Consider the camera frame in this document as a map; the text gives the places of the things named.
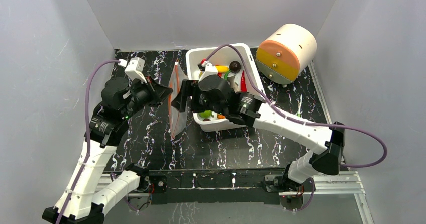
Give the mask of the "clear zip bag orange zipper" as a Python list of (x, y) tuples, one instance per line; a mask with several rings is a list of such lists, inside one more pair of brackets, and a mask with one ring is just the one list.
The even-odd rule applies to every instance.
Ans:
[(168, 116), (170, 136), (174, 139), (186, 127), (188, 116), (189, 80), (178, 61), (174, 63), (168, 87), (173, 90), (168, 97)]

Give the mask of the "white plastic bin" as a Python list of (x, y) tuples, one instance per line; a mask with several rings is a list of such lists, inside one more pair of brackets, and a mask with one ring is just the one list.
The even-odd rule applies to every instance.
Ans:
[[(248, 77), (251, 77), (254, 81), (256, 88), (258, 88), (261, 91), (264, 91), (264, 87), (262, 84), (262, 81), (259, 76), (259, 72), (257, 69), (257, 66), (255, 64), (255, 59), (250, 51), (250, 48), (248, 45), (244, 43), (234, 43), (232, 44), (237, 51), (233, 50), (230, 47), (223, 47), (219, 49), (217, 52), (211, 56), (208, 61), (216, 66), (229, 66), (229, 64), (232, 61), (238, 61), (239, 63), (242, 63), (239, 55), (242, 56), (246, 63), (246, 68), (244, 66), (241, 67), (241, 71), (237, 74), (242, 74), (242, 71), (245, 72), (245, 80), (246, 80), (246, 86), (247, 86), (247, 92), (258, 95), (259, 93), (252, 87), (250, 84)], [(187, 76), (191, 80), (199, 80), (199, 74), (201, 73), (198, 65), (201, 63), (202, 60), (207, 59), (208, 56), (215, 50), (215, 47), (204, 47), (204, 48), (194, 48), (189, 50), (185, 55), (186, 60), (186, 69), (187, 69)], [(205, 121), (204, 118), (201, 118), (198, 114), (194, 114), (193, 118), (197, 124), (200, 125), (201, 129), (205, 132), (214, 132), (214, 131), (221, 131), (221, 130), (229, 130), (229, 129), (235, 129), (235, 128), (241, 128), (242, 125), (237, 125), (232, 122), (230, 122), (227, 119), (217, 119), (216, 113), (212, 114), (212, 117), (209, 118), (208, 121)]]

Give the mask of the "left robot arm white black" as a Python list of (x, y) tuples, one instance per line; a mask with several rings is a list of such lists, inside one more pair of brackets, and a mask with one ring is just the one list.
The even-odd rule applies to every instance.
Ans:
[(129, 128), (128, 120), (144, 107), (160, 106), (173, 92), (150, 76), (129, 82), (108, 80), (101, 91), (101, 102), (88, 118), (80, 158), (64, 193), (42, 219), (49, 223), (103, 223), (106, 214), (129, 192), (146, 191), (150, 178), (136, 164), (107, 187), (96, 188), (104, 169)]

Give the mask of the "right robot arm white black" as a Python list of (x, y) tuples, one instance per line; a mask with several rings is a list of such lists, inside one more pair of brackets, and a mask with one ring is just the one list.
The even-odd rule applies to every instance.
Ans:
[(317, 174), (338, 175), (344, 146), (344, 129), (305, 122), (248, 92), (234, 92), (216, 75), (201, 81), (184, 80), (171, 106), (179, 112), (211, 110), (234, 124), (264, 129), (298, 142), (309, 151), (288, 164), (282, 176), (264, 177), (268, 192), (295, 191)]

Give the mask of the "green toy lime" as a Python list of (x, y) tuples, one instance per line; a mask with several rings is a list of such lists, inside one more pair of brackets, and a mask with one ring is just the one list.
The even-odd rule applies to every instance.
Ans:
[(203, 111), (203, 112), (198, 113), (198, 115), (199, 115), (201, 118), (204, 118), (204, 119), (206, 119), (206, 118), (210, 118), (210, 117), (212, 117), (212, 111), (211, 111), (211, 110), (206, 110), (206, 111)]

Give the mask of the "yellow toy banana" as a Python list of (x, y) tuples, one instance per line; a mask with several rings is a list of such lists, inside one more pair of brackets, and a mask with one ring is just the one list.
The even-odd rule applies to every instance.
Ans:
[(199, 77), (222, 74), (226, 73), (227, 71), (229, 71), (227, 66), (207, 66), (205, 71), (202, 71), (199, 74)]

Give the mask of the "green toy bean pod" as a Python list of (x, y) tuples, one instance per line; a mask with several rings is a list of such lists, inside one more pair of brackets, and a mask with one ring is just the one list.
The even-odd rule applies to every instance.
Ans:
[(223, 75), (223, 79), (228, 80), (228, 78), (232, 77), (233, 75), (234, 75), (233, 72), (229, 70)]

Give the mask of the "red toy chili pepper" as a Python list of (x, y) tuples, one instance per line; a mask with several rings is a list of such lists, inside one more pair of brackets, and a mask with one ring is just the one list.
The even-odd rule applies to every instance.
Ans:
[(247, 92), (247, 86), (246, 86), (245, 72), (244, 71), (242, 71), (242, 74), (241, 74), (240, 89), (241, 89), (241, 92)]

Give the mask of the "dark brown toy plum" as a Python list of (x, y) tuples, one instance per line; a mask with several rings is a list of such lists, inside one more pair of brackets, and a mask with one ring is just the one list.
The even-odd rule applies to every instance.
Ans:
[(229, 70), (231, 73), (237, 74), (241, 71), (241, 64), (238, 61), (232, 61), (229, 64)]

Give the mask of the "green white pen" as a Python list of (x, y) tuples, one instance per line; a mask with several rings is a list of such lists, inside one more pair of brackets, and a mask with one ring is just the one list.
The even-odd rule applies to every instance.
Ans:
[(302, 102), (303, 102), (303, 95), (301, 94), (300, 97), (299, 97), (298, 110), (297, 110), (297, 113), (296, 113), (296, 115), (298, 117), (301, 117), (301, 113), (302, 113)]

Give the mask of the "round pastel drawer cabinet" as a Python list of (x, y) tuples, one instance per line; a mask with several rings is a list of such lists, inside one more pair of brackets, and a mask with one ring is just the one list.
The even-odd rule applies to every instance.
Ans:
[(258, 70), (271, 81), (295, 82), (317, 51), (315, 36), (297, 24), (285, 24), (264, 40), (256, 52)]

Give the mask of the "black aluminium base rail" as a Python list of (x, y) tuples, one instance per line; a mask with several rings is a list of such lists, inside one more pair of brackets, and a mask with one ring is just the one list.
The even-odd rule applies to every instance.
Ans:
[(199, 202), (302, 205), (311, 194), (363, 194), (355, 171), (336, 176), (316, 175), (299, 187), (285, 187), (283, 168), (150, 170), (143, 189), (125, 194), (127, 199), (151, 200), (153, 205)]

